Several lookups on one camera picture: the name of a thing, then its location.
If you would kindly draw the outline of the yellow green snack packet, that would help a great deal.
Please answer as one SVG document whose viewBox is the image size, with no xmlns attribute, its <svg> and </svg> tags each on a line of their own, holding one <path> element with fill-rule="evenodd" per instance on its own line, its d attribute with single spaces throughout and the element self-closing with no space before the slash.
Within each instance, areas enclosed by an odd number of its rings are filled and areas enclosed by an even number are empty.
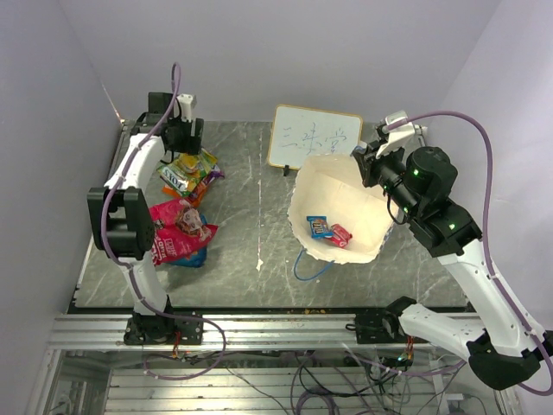
<svg viewBox="0 0 553 415">
<path fill-rule="evenodd" d="M 197 155 L 179 154 L 171 163 L 163 163 L 159 176 L 178 196 L 188 196 L 202 179 L 215 171 L 218 158 L 205 149 Z"/>
</svg>

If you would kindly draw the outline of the blue checkered paper bag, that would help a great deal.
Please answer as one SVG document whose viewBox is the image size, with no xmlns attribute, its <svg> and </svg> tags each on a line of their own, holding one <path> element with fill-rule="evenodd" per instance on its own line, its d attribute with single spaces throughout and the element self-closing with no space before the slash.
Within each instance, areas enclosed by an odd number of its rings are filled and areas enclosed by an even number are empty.
<svg viewBox="0 0 553 415">
<path fill-rule="evenodd" d="M 309 156 L 297 173 L 288 209 L 292 233 L 302 246 L 294 276 L 307 282 L 334 265 L 371 263 L 389 238 L 397 212 L 380 188 L 363 186 L 353 157 Z M 315 238 L 312 218 L 324 218 L 329 227 L 339 225 L 352 238 L 342 246 Z"/>
</svg>

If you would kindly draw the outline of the orange snack packet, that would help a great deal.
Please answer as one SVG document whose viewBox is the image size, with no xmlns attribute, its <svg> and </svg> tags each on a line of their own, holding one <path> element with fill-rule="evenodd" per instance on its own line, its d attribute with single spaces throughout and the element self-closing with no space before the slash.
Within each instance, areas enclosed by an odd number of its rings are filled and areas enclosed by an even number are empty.
<svg viewBox="0 0 553 415">
<path fill-rule="evenodd" d="M 183 199 L 186 202 L 188 202 L 192 207 L 197 208 L 200 205 L 205 193 L 207 192 L 207 189 L 208 189 L 208 186 L 206 184 L 200 183 L 194 188 L 194 190 L 189 195 L 181 196 L 169 185 L 164 185 L 162 187 L 162 192 L 165 195 L 168 195 L 174 199 Z"/>
</svg>

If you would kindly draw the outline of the small red candy packet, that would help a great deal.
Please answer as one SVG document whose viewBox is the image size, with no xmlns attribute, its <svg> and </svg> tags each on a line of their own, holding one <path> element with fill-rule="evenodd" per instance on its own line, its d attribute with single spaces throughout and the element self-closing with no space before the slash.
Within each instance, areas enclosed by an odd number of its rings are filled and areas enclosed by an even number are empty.
<svg viewBox="0 0 553 415">
<path fill-rule="evenodd" d="M 353 236 L 340 224 L 331 226 L 332 235 L 329 240 L 339 248 L 345 248 Z"/>
</svg>

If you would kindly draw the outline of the brown m&m packet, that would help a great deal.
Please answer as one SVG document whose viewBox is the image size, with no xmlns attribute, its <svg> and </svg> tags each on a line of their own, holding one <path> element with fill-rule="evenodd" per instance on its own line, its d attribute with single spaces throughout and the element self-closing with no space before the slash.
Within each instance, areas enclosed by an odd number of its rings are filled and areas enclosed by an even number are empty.
<svg viewBox="0 0 553 415">
<path fill-rule="evenodd" d="M 312 239 L 329 239 L 333 237 L 334 232 L 328 225 L 326 216 L 310 215 L 306 217 L 306 221 L 309 224 Z"/>
</svg>

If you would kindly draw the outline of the red snack packet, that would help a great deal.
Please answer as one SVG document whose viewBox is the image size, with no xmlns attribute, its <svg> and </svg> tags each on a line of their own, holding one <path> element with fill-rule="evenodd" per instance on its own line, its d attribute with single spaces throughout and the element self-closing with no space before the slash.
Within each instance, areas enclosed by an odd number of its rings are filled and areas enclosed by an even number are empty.
<svg viewBox="0 0 553 415">
<path fill-rule="evenodd" d="M 149 209 L 155 227 L 151 249 L 154 265 L 192 257 L 208 246 L 219 227 L 207 223 L 185 199 L 173 199 Z"/>
</svg>

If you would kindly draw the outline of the blue candy packet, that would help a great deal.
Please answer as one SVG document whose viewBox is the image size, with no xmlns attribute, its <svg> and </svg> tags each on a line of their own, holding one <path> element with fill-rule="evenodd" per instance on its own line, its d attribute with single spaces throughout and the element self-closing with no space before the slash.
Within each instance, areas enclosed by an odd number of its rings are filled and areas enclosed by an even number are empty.
<svg viewBox="0 0 553 415">
<path fill-rule="evenodd" d="M 182 257 L 176 261 L 171 261 L 169 264 L 188 268 L 200 268 L 204 265 L 206 259 L 207 247 L 205 246 L 198 251 L 192 252 L 189 256 Z"/>
</svg>

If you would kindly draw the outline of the purple snack packet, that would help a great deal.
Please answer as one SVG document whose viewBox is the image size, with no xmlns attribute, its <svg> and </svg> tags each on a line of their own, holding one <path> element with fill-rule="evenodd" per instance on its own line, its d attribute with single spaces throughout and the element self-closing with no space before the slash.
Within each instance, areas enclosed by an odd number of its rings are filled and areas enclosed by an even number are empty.
<svg viewBox="0 0 553 415">
<path fill-rule="evenodd" d="M 216 179 L 219 179 L 219 178 L 225 178 L 225 174 L 223 170 L 217 164 L 215 164 L 213 168 L 210 170 L 210 172 L 200 180 L 200 182 L 196 186 L 196 189 L 197 190 L 207 189 L 212 182 L 214 182 Z"/>
</svg>

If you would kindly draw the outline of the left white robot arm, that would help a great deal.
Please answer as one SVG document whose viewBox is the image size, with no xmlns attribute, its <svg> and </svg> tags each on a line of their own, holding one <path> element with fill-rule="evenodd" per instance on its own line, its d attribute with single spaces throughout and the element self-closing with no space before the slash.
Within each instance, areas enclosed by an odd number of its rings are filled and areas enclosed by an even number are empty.
<svg viewBox="0 0 553 415">
<path fill-rule="evenodd" d="M 129 346 L 198 345 L 202 339 L 201 318 L 176 312 L 157 276 L 151 252 L 156 230 L 143 193 L 166 152 L 199 153 L 204 122 L 194 117 L 195 105 L 192 94 L 150 93 L 117 169 L 86 197 L 94 244 L 130 287 L 134 305 L 124 332 Z"/>
</svg>

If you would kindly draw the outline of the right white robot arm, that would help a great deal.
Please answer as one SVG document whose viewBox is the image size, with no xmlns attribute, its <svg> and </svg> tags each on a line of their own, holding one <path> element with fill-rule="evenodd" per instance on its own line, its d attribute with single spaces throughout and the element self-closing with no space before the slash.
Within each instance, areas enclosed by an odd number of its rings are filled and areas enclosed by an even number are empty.
<svg viewBox="0 0 553 415">
<path fill-rule="evenodd" d="M 356 148 L 353 157 L 363 185 L 380 186 L 398 205 L 415 239 L 454 277 L 480 318 L 478 324 L 455 320 L 400 297 L 385 308 L 382 335 L 391 342 L 410 335 L 444 348 L 494 390 L 529 380 L 552 356 L 552 333 L 522 310 L 499 273 L 487 269 L 480 228 L 449 197 L 458 171 L 448 155 L 421 147 L 409 156 L 397 150 L 378 157 Z"/>
</svg>

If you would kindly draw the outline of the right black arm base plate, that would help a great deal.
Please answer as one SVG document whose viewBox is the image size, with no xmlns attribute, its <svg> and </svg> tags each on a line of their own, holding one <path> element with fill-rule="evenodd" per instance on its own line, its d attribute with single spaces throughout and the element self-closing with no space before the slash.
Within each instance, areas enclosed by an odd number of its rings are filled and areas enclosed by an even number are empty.
<svg viewBox="0 0 553 415">
<path fill-rule="evenodd" d="M 353 332 L 359 345 L 368 344 L 392 344 L 406 343 L 406 335 L 392 337 L 382 323 L 379 315 L 360 314 L 356 315 L 353 322 L 345 325 L 345 329 Z"/>
</svg>

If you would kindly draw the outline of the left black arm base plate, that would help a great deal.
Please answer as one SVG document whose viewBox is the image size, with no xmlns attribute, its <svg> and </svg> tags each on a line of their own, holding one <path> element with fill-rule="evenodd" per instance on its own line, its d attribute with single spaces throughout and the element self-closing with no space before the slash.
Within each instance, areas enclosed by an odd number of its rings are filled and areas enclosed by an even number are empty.
<svg viewBox="0 0 553 415">
<path fill-rule="evenodd" d="M 133 312 L 127 322 L 123 342 L 127 346 L 200 345 L 202 336 L 202 322 L 159 315 L 144 316 Z"/>
</svg>

